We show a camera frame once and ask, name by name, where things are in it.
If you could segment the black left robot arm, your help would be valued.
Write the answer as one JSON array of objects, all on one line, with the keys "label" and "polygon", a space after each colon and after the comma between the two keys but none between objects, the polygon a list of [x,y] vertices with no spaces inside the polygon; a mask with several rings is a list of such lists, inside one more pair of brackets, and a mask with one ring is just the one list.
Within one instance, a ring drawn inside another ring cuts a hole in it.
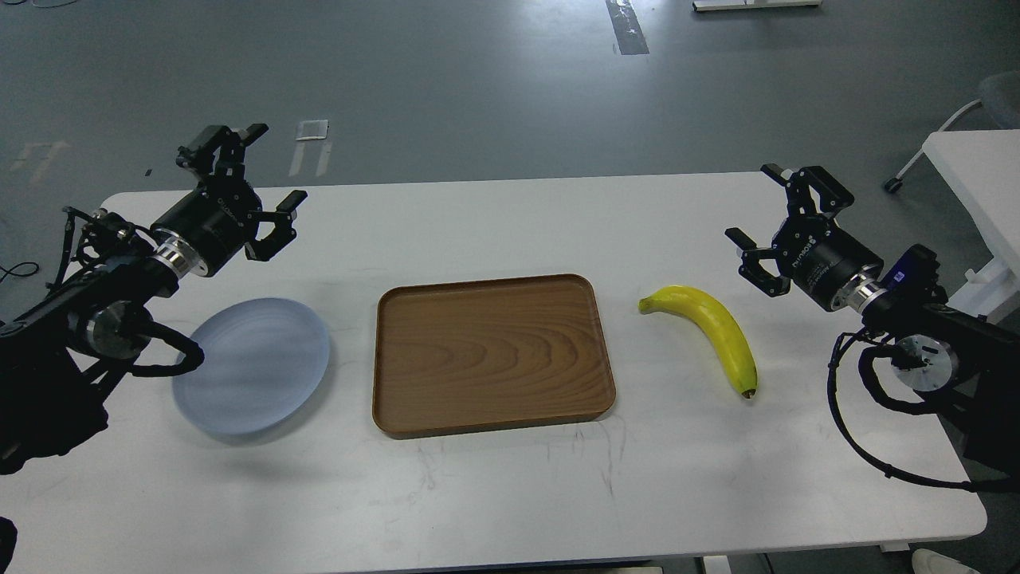
[{"label": "black left robot arm", "polygon": [[104,431],[106,399],[128,375],[190,373],[204,353],[147,308],[183,277],[213,277],[238,254],[269,261],[296,238],[293,191],[266,210],[245,153],[269,127],[209,126],[178,148],[194,189],[153,224],[66,207],[61,263],[40,304],[2,324],[1,472],[66,455]]}]

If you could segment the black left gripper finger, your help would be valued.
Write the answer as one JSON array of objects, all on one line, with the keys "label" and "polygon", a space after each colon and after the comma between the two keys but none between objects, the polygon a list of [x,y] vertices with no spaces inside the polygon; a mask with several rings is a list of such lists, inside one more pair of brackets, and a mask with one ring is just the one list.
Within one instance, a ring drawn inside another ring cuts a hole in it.
[{"label": "black left gripper finger", "polygon": [[230,197],[255,197],[257,194],[245,178],[245,152],[268,131],[263,123],[241,131],[207,126],[192,142],[178,146],[176,166],[189,171],[197,181],[186,196],[211,190]]},{"label": "black left gripper finger", "polygon": [[[296,238],[296,208],[308,197],[304,190],[292,190],[280,200],[275,210],[249,210],[245,215],[245,257],[250,261],[270,261]],[[271,230],[258,238],[259,225],[270,224]]]}]

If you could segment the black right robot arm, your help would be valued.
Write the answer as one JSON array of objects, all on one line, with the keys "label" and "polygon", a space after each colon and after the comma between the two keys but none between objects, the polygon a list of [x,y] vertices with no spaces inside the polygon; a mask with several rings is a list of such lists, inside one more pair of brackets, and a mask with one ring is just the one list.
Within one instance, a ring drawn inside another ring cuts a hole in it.
[{"label": "black right robot arm", "polygon": [[[761,168],[786,193],[787,217],[765,247],[735,226],[740,276],[769,297],[797,286],[828,313],[852,309],[856,332],[838,335],[828,360],[826,397],[845,442],[888,478],[968,493],[1018,491],[1018,335],[951,308],[936,254],[921,244],[889,271],[837,223],[853,194],[827,170]],[[864,347],[857,373],[875,403],[906,415],[940,415],[964,436],[964,455],[990,466],[998,479],[946,481],[897,468],[853,439],[838,404],[842,357]]]}]

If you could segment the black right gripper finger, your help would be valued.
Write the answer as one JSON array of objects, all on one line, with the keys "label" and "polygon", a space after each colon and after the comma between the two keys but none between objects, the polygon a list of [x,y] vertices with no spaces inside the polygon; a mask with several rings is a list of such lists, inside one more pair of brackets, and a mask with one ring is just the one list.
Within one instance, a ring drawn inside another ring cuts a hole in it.
[{"label": "black right gripper finger", "polygon": [[751,240],[736,226],[730,226],[724,231],[724,234],[742,250],[742,255],[740,255],[742,261],[737,273],[743,279],[769,297],[783,297],[783,295],[788,294],[790,278],[781,272],[779,275],[773,275],[763,265],[763,261],[781,261],[779,248],[774,246],[758,247],[754,240]]},{"label": "black right gripper finger", "polygon": [[786,193],[787,217],[779,227],[780,234],[795,231],[844,233],[837,223],[837,214],[853,205],[855,196],[826,168],[783,168],[766,163],[760,170]]}]

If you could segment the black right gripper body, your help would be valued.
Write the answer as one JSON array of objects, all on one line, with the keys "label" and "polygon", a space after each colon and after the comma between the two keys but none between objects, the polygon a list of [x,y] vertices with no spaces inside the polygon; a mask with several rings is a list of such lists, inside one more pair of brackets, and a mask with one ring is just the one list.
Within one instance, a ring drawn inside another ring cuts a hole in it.
[{"label": "black right gripper body", "polygon": [[845,308],[849,292],[874,281],[883,261],[833,219],[787,219],[772,240],[781,276],[834,312]]}]

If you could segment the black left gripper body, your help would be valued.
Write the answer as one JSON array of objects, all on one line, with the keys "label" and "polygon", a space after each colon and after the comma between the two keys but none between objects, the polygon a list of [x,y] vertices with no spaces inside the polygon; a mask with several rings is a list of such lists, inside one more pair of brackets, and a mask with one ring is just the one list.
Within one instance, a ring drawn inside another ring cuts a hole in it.
[{"label": "black left gripper body", "polygon": [[253,240],[248,214],[261,208],[261,199],[244,179],[207,179],[157,218],[151,230],[188,244],[199,259],[190,271],[212,277]]}]

